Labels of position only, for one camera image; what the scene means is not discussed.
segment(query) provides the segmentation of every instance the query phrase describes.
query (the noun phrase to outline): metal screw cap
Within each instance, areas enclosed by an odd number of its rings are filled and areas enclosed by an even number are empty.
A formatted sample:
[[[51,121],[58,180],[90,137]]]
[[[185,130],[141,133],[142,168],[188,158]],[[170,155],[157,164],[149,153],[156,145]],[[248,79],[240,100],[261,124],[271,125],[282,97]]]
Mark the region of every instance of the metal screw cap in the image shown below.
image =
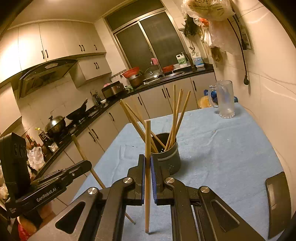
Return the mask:
[[[90,195],[96,194],[97,191],[98,191],[98,189],[96,189],[96,188],[94,188],[94,187],[89,188],[89,189],[87,190],[87,192],[88,192]]]
[[[200,190],[203,192],[203,193],[208,193],[210,191],[210,189],[207,187],[207,186],[202,186],[200,188]]]
[[[133,179],[131,177],[125,177],[123,179],[123,182],[126,183],[126,184],[131,183],[132,181],[133,181]]]
[[[175,181],[175,179],[172,178],[172,177],[167,177],[167,178],[165,179],[165,181],[166,181],[167,183],[173,183],[173,182]]]

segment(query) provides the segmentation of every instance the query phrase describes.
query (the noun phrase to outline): blue gripper pad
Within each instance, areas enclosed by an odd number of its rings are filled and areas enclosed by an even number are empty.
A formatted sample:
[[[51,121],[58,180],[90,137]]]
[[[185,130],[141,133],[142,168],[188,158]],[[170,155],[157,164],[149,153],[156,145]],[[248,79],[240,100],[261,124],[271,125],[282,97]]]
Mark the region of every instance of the blue gripper pad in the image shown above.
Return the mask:
[[[153,156],[151,156],[150,165],[151,165],[153,199],[154,199],[154,203],[156,204],[157,203],[157,190],[156,190],[156,177],[155,177],[155,170],[154,170],[154,164],[153,164]]]

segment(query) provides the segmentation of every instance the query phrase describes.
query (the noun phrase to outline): faucet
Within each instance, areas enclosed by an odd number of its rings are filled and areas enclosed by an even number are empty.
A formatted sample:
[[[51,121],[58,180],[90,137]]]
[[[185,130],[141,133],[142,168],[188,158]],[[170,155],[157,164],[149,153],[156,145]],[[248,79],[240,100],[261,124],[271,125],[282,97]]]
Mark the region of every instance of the faucet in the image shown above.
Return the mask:
[[[160,66],[160,64],[159,64],[158,59],[157,59],[157,66],[158,66],[158,68],[159,68],[160,75],[162,75],[162,76],[164,77],[165,74],[164,74],[163,69],[161,68],[161,66]]]

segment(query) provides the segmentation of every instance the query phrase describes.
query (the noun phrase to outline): pink towel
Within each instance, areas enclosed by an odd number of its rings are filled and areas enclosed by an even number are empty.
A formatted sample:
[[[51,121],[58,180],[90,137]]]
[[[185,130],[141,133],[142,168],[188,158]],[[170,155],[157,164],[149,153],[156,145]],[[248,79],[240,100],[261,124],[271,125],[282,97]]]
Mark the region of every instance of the pink towel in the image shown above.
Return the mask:
[[[158,59],[156,59],[156,58],[152,58],[151,60],[153,61],[153,64],[154,64],[154,65],[157,65],[157,63],[158,63]]]

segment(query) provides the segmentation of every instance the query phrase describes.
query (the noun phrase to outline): range hood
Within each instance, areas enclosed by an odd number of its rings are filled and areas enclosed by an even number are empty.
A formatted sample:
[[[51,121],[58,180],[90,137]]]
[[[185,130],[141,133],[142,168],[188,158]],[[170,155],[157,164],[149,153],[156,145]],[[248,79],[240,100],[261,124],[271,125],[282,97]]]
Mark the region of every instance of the range hood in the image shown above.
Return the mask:
[[[77,62],[76,59],[57,59],[31,68],[19,80],[18,98],[61,79]]]

